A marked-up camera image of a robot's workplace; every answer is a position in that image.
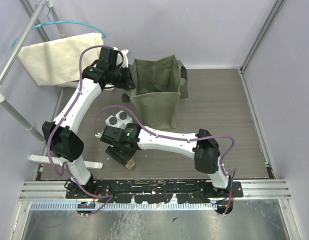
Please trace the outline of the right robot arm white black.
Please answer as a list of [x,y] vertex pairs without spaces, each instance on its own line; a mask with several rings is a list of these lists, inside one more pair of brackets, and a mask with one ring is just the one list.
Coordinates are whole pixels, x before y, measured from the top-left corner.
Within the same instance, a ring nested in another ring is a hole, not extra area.
[[99,138],[109,145],[106,153],[122,165],[139,150],[176,153],[194,160],[194,168],[208,175],[219,197],[227,196],[232,190],[231,177],[222,165],[217,136],[212,136],[208,130],[175,133],[128,123],[125,128],[107,125]]

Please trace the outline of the amber liquid bottle white cap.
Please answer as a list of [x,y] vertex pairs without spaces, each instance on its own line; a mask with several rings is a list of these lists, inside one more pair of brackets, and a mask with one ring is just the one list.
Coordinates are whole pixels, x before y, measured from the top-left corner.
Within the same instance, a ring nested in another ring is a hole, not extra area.
[[127,161],[126,165],[125,165],[125,168],[128,169],[128,170],[133,170],[134,167],[135,167],[135,158],[132,157],[130,160]]

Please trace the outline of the olive green canvas bag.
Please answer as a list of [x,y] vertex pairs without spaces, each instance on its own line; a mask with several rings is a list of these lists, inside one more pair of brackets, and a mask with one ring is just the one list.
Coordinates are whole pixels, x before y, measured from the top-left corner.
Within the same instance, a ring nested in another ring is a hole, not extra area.
[[183,63],[174,54],[156,61],[135,59],[130,73],[135,88],[124,90],[121,101],[134,105],[143,125],[162,131],[175,129],[179,101],[189,96]]

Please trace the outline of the white square bottle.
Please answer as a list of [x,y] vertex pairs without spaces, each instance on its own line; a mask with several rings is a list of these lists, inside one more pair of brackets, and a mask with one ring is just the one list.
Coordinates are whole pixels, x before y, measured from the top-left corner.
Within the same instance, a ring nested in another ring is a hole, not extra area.
[[116,127],[118,125],[118,120],[115,116],[110,115],[106,120],[105,124],[110,127]]
[[122,123],[123,128],[125,129],[127,124],[132,124],[133,119],[123,110],[119,111],[115,117],[119,122]]

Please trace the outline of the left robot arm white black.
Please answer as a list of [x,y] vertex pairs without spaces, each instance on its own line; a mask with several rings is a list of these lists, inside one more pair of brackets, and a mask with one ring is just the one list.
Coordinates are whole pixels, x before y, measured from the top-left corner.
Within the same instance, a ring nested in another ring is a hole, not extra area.
[[70,181],[83,198],[94,194],[95,184],[83,160],[84,143],[77,135],[81,121],[107,85],[123,90],[135,88],[129,69],[129,50],[105,45],[98,45],[98,48],[98,59],[79,69],[78,87],[64,109],[53,121],[45,121],[42,125],[49,163],[55,169],[53,156],[60,160],[61,171],[56,170],[56,174],[63,176],[68,172]]

